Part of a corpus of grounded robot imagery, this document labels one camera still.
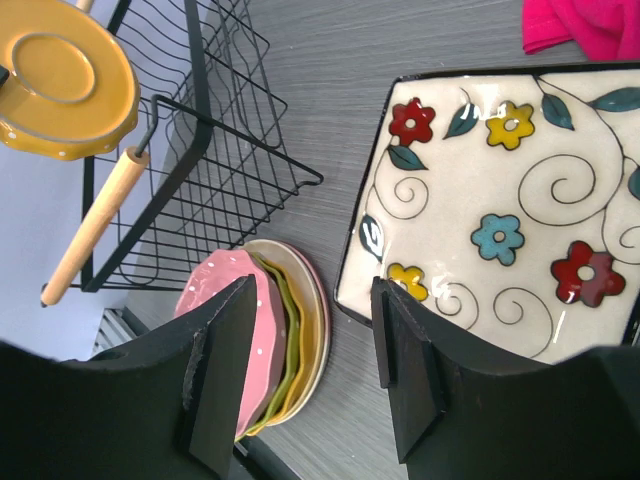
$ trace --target blue flower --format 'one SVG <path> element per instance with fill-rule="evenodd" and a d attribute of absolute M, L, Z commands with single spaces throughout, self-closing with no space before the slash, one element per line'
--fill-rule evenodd
<path fill-rule="evenodd" d="M 507 267 L 513 265 L 516 249 L 524 245 L 524 236 L 518 231 L 518 217 L 490 213 L 482 217 L 480 223 L 480 228 L 471 234 L 471 242 L 480 247 L 480 256 L 485 260 L 497 258 Z"/>

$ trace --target stack of bowls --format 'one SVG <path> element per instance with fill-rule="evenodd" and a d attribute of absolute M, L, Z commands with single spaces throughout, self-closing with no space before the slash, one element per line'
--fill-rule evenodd
<path fill-rule="evenodd" d="M 213 252 L 191 274 L 175 316 L 247 275 L 256 277 L 258 298 L 236 441 L 300 412 L 322 377 L 331 338 L 329 305 L 317 273 L 298 250 L 273 240 Z"/>

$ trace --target pink towel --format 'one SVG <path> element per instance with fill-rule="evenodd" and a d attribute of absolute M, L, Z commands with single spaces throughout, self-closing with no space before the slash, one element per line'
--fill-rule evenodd
<path fill-rule="evenodd" d="M 589 60 L 640 59 L 640 0 L 524 0 L 526 53 L 571 39 Z"/>

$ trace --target wire dish rack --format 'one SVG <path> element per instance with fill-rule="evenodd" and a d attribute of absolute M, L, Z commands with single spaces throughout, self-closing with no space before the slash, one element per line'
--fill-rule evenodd
<path fill-rule="evenodd" d="M 84 160 L 83 214 L 124 148 L 152 161 L 73 286 L 182 290 L 213 250 L 241 245 L 301 187 L 322 183 L 287 155 L 287 104 L 269 89 L 269 43 L 248 3 L 119 1 L 108 29 L 140 82 L 139 125 Z"/>

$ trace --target tabletop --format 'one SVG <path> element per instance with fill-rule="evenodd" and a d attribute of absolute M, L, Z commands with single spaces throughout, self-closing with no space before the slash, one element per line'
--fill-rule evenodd
<path fill-rule="evenodd" d="M 519 0 L 263 0 L 249 8 L 254 29 L 271 43 L 265 58 L 271 90 L 289 104 L 281 120 L 287 151 L 325 176 L 321 186 L 289 199 L 258 236 L 300 249 L 328 293 L 394 78 L 585 61 L 573 43 L 526 56 Z M 132 310 L 153 322 L 149 312 Z M 406 479 L 372 331 L 335 304 L 332 321 L 329 363 L 311 402 L 260 438 L 304 480 Z"/>

